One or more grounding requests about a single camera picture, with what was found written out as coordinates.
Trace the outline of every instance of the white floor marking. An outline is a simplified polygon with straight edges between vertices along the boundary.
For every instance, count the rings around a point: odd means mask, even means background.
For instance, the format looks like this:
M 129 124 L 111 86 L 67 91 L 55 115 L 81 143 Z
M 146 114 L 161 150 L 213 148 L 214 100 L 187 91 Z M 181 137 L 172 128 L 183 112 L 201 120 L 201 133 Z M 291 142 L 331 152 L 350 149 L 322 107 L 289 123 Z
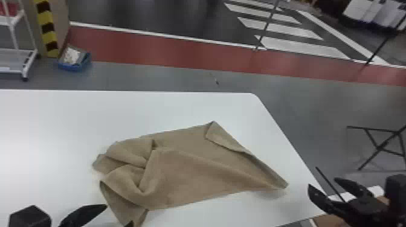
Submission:
M 301 24 L 299 21 L 297 21 L 293 17 L 282 15 L 282 14 L 274 14 L 272 16 L 272 19 L 275 19 L 275 20 L 278 20 L 278 21 L 290 22 L 290 23 L 294 23 L 294 24 Z
M 351 46 L 353 49 L 357 50 L 359 53 L 364 55 L 366 58 L 369 58 L 372 56 L 372 52 L 361 46 L 360 44 L 354 42 L 352 39 L 348 38 L 347 36 L 341 34 L 338 32 L 336 29 L 330 27 L 328 24 L 324 23 L 323 21 L 319 20 L 315 16 L 311 15 L 308 12 L 305 11 L 299 11 L 300 14 L 302 14 L 304 17 L 308 18 L 310 21 L 314 22 L 315 24 L 319 25 L 320 27 L 324 28 L 326 31 L 330 32 L 333 34 L 335 37 L 339 38 L 341 41 L 344 43 L 348 44 Z M 388 66 L 390 65 L 388 62 L 386 62 L 384 59 L 380 58 L 379 56 L 376 56 L 373 58 L 373 61 L 375 63 L 381 64 Z
M 268 4 L 268 3 L 263 3 L 263 2 L 257 2 L 257 1 L 252 1 L 252 0 L 230 0 L 233 2 L 241 2 L 244 4 L 248 4 L 248 5 L 255 5 L 255 6 L 259 6 L 259 7 L 263 7 L 263 8 L 269 8 L 269 9 L 273 9 L 274 5 L 272 4 Z M 283 11 L 281 8 L 277 7 L 276 8 L 277 11 Z
M 262 30 L 266 25 L 266 23 L 264 21 L 257 21 L 257 20 L 247 19 L 247 18 L 238 18 L 238 19 L 240 19 L 240 21 L 246 27 L 249 27 L 249 28 L 256 28 L 256 29 Z M 301 36 L 301 37 L 323 40 L 320 36 L 318 36 L 313 31 L 303 29 L 303 28 L 295 28 L 295 27 L 289 27 L 289 26 L 285 26 L 285 25 L 270 23 L 266 29 L 268 31 L 273 31 L 273 32 L 283 33 L 283 34 L 290 34 L 292 36 Z
M 242 6 L 239 6 L 239 5 L 233 5 L 233 4 L 225 3 L 225 6 L 227 6 L 227 8 L 229 10 L 231 10 L 231 11 L 250 14 L 250 15 L 254 15 L 254 16 L 260 16 L 260 17 L 263 17 L 263 18 L 268 18 L 271 15 L 271 13 L 267 12 L 267 11 L 254 10 L 254 9 L 242 7 Z M 281 14 L 274 14 L 274 16 L 272 18 L 275 19 L 275 20 L 278 20 L 278 21 L 285 21 L 285 22 L 300 24 L 299 21 L 297 21 L 296 19 L 294 19 L 291 16 L 286 16 L 286 15 L 281 15 Z
M 261 17 L 268 18 L 271 15 L 271 13 L 267 12 L 267 11 L 254 10 L 252 8 L 246 8 L 246 7 L 242 7 L 242 6 L 239 6 L 239 5 L 233 5 L 233 4 L 225 3 L 225 6 L 227 6 L 227 8 L 229 10 L 231 10 L 231 11 L 250 14 L 250 15 L 254 15 L 254 16 L 261 16 Z
M 311 54 L 323 57 L 335 57 L 338 59 L 349 59 L 341 51 L 330 46 L 320 46 L 290 40 L 275 39 L 270 37 L 264 37 L 262 39 L 262 44 L 267 49 L 287 51 L 293 53 Z
M 198 38 L 186 37 L 186 36 L 176 36 L 173 34 L 154 33 L 151 31 L 132 30 L 132 29 L 127 29 L 127 28 L 117 28 L 117 27 L 103 26 L 103 25 L 97 25 L 97 24 L 86 24 L 86 23 L 74 22 L 74 21 L 71 21 L 71 25 L 77 26 L 77 27 L 95 28 L 95 29 L 109 30 L 109 31 L 119 31 L 119 32 L 123 32 L 123 33 L 142 34 L 142 35 L 146 35 L 146 36 L 158 36 L 158 37 L 170 38 L 170 39 L 181 39 L 181 40 L 212 43 L 212 44 L 225 45 L 225 46 L 236 46 L 236 47 L 242 47 L 242 48 L 248 48 L 248 49 L 255 48 L 254 45 L 221 42 L 221 41 L 215 41 L 215 40 L 209 40 L 209 39 L 198 39 Z M 266 50 L 266 48 L 264 48 L 262 46 L 258 47 L 258 49 Z

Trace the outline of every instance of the crosswalk stripe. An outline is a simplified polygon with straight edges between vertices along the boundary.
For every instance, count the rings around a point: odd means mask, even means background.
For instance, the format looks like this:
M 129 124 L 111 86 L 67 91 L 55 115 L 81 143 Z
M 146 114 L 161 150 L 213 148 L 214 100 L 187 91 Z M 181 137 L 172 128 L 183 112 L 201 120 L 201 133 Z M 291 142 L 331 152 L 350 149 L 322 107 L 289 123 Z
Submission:
M 269 9 L 274 8 L 274 5 L 272 5 L 272 4 L 263 3 L 263 2 L 257 2 L 257 1 L 252 1 L 252 0 L 230 0 L 230 1 L 240 2 L 240 3 L 247 4 L 247 5 L 255 5 L 255 6 L 259 6 L 259 7 L 263 7 L 263 8 L 269 8 Z M 276 10 L 279 11 L 279 12 L 283 11 L 279 7 L 277 7 Z
M 250 15 L 254 15 L 254 16 L 260 16 L 260 17 L 263 17 L 263 18 L 268 18 L 271 15 L 271 13 L 267 12 L 267 11 L 255 10 L 255 9 L 252 9 L 252 8 L 246 8 L 246 7 L 242 7 L 242 6 L 239 6 L 239 5 L 233 5 L 233 4 L 225 3 L 225 6 L 227 6 L 227 8 L 229 10 L 231 10 L 231 11 L 250 14 Z M 300 24 L 299 21 L 297 21 L 296 19 L 294 19 L 291 16 L 286 16 L 286 15 L 281 15 L 281 14 L 276 13 L 276 14 L 274 14 L 274 16 L 272 18 L 275 19 L 275 20 L 278 20 L 278 21 L 285 21 L 285 22 Z
M 262 30 L 266 25 L 266 23 L 264 21 L 257 21 L 257 20 L 240 18 L 240 17 L 238 17 L 238 19 L 240 19 L 240 21 L 246 27 L 249 27 L 249 28 L 256 28 L 256 29 Z M 268 25 L 268 27 L 266 28 L 266 30 L 273 31 L 276 33 L 290 34 L 293 36 L 301 36 L 301 37 L 323 40 L 320 36 L 318 36 L 316 33 L 314 33 L 311 30 L 307 30 L 307 29 L 303 29 L 303 28 L 289 27 L 286 25 L 270 23 Z
M 287 51 L 293 53 L 310 54 L 323 57 L 335 57 L 339 59 L 349 59 L 345 54 L 334 47 L 314 45 L 309 43 L 295 42 L 290 40 L 264 37 L 262 44 L 267 49 Z

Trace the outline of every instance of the black metal stand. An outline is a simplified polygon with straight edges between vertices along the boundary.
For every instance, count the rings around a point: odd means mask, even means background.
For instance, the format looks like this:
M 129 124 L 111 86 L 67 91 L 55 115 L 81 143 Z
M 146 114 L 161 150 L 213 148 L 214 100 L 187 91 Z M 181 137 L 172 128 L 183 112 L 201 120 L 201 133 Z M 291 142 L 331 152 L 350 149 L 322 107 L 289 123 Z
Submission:
M 395 32 L 398 31 L 398 28 L 401 26 L 401 24 L 403 23 L 403 21 L 405 21 L 406 19 L 406 14 L 405 16 L 403 16 L 403 18 L 401 19 L 401 21 L 399 21 L 399 23 L 396 25 L 395 27 Z M 368 61 L 365 63 L 365 65 L 368 65 L 372 59 L 380 52 L 380 50 L 382 49 L 382 47 L 384 47 L 384 45 L 392 38 L 396 37 L 396 35 L 393 34 L 389 34 L 385 40 L 380 44 L 380 46 L 378 47 L 378 49 L 376 49 L 376 51 L 372 54 L 372 56 L 368 59 Z
M 268 20 L 266 21 L 265 27 L 263 28 L 262 34 L 261 34 L 261 36 L 260 36 L 260 38 L 259 38 L 258 45 L 255 47 L 254 51 L 257 51 L 259 45 L 261 45 L 262 38 L 264 37 L 264 35 L 265 35 L 265 33 L 266 33 L 266 29 L 268 28 L 268 25 L 269 25 L 269 23 L 271 22 L 272 17 L 274 16 L 274 14 L 275 14 L 275 12 L 276 12 L 276 8 L 278 7 L 279 2 L 280 2 L 280 0 L 276 0 L 276 2 L 275 2 L 275 4 L 274 4 L 274 8 L 272 9 L 272 12 L 271 12 L 271 14 L 270 14 Z
M 405 168 L 406 168 L 406 151 L 405 151 L 405 144 L 403 142 L 403 137 L 402 137 L 402 132 L 404 130 L 406 130 L 406 125 L 403 126 L 401 129 L 394 131 L 394 130 L 387 130 L 387 129 L 373 129 L 373 128 L 369 128 L 369 127 L 357 127 L 357 126 L 347 126 L 348 129 L 361 129 L 363 131 L 365 131 L 365 133 L 367 134 L 369 140 L 371 140 L 373 146 L 375 147 L 375 151 L 373 152 L 373 154 L 371 155 L 371 157 L 369 157 L 359 168 L 358 171 L 362 170 L 373 158 L 376 157 L 376 155 L 378 155 L 380 152 L 387 152 L 393 155 L 398 155 L 403 157 L 403 160 L 405 161 Z M 373 138 L 373 136 L 371 135 L 371 133 L 369 131 L 377 131 L 377 132 L 390 132 L 392 133 L 391 136 L 389 136 L 387 139 L 385 139 L 382 143 L 378 144 L 375 139 Z M 396 137 L 399 138 L 399 144 L 401 146 L 401 150 L 402 153 L 398 153 L 398 152 L 394 152 L 391 150 L 386 149 L 386 147 L 388 146 L 389 142 L 393 139 L 395 139 Z

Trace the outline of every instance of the gray floor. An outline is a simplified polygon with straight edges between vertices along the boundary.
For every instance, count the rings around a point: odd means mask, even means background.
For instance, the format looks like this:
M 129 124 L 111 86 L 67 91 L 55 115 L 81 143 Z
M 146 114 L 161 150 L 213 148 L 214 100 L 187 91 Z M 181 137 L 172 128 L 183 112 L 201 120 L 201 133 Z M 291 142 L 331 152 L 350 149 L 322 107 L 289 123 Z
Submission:
M 372 146 L 362 132 L 346 130 L 347 125 L 397 129 L 406 124 L 405 88 L 104 62 L 74 73 L 53 64 L 48 59 L 36 61 L 28 83 L 16 75 L 0 74 L 0 89 L 251 92 L 262 100 L 329 194 L 333 192 L 316 166 L 330 178 L 346 177 L 365 186 L 384 186 L 386 176 L 405 169 L 398 157 L 382 154 L 357 172 Z M 376 136 L 384 139 L 387 134 Z

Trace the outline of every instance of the towel fold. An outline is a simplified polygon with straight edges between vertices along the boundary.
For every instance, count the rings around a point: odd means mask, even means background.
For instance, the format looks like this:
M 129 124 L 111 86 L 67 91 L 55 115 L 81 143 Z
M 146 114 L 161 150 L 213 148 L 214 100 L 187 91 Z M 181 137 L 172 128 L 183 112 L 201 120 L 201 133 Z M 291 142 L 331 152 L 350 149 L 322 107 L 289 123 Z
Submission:
M 216 122 L 115 142 L 93 167 L 117 219 L 135 226 L 149 210 L 288 186 Z

